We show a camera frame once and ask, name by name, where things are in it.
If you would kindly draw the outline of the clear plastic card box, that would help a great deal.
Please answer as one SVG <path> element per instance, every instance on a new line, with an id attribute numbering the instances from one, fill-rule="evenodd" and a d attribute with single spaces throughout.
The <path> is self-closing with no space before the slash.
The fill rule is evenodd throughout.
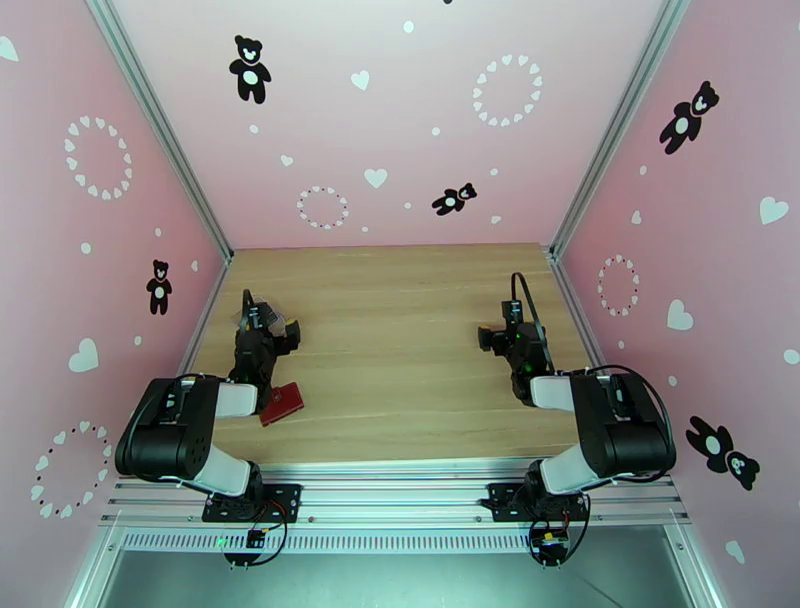
<path id="1" fill-rule="evenodd" d="M 269 305 L 267 302 L 257 301 L 253 304 L 259 304 L 261 309 L 261 318 L 263 327 L 259 331 L 263 331 L 264 333 L 269 333 L 272 336 L 283 336 L 284 324 L 287 321 L 285 317 L 279 311 L 277 311 L 271 305 Z M 242 310 L 235 313 L 231 317 L 231 321 L 238 327 L 240 327 Z"/>

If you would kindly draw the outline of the red leather card holder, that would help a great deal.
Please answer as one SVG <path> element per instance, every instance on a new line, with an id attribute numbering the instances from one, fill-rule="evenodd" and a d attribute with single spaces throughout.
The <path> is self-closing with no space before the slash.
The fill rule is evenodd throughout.
<path id="1" fill-rule="evenodd" d="M 304 401 L 297 383 L 292 382 L 271 389 L 269 399 L 259 414 L 262 427 L 274 424 L 304 408 Z"/>

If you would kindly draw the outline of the perforated metal strip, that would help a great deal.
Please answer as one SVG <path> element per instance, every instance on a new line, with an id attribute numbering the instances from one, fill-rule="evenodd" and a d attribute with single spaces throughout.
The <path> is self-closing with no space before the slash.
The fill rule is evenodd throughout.
<path id="1" fill-rule="evenodd" d="M 517 528 L 486 529 L 289 529 L 248 539 L 245 530 L 130 528 L 119 546 L 128 551 L 287 554 L 506 554 L 526 553 L 527 534 Z"/>

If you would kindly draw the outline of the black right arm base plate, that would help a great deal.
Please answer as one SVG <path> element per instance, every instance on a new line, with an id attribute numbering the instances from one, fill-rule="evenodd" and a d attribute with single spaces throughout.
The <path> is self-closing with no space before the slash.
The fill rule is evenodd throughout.
<path id="1" fill-rule="evenodd" d="M 523 483 L 492 483 L 488 497 L 479 504 L 491 512 L 494 522 L 586 522 L 587 499 L 580 493 L 553 495 Z"/>

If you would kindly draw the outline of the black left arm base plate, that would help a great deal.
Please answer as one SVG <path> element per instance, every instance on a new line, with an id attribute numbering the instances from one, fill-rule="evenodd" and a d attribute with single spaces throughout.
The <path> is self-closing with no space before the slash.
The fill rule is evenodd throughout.
<path id="1" fill-rule="evenodd" d="M 225 524 L 294 523 L 302 489 L 300 484 L 266 483 L 257 492 L 247 491 L 239 497 L 214 494 L 206 499 L 201 519 Z"/>

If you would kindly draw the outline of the aluminium front frame rail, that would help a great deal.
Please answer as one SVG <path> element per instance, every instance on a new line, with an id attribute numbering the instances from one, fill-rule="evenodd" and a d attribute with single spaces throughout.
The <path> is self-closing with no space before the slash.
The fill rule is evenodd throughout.
<path id="1" fill-rule="evenodd" d="M 269 483 L 298 484 L 298 529 L 486 528 L 479 501 L 491 483 L 519 482 L 526 458 L 467 458 L 265 465 Z M 672 525 L 690 521 L 670 478 L 619 482 L 591 491 L 598 526 Z M 202 494 L 176 483 L 123 477 L 101 509 L 105 526 L 200 527 Z"/>

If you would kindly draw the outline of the aluminium frame post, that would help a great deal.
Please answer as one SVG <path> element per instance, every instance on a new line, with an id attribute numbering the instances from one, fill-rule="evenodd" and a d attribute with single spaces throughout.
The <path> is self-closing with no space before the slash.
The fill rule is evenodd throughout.
<path id="1" fill-rule="evenodd" d="M 84 1 L 190 203 L 215 242 L 223 264 L 229 266 L 234 251 L 146 74 L 113 0 Z"/>
<path id="2" fill-rule="evenodd" d="M 610 167 L 638 107 L 655 77 L 692 0 L 662 0 L 650 33 L 634 63 L 611 119 L 581 179 L 564 218 L 545 253 L 548 261 L 561 263 L 569 243 Z"/>

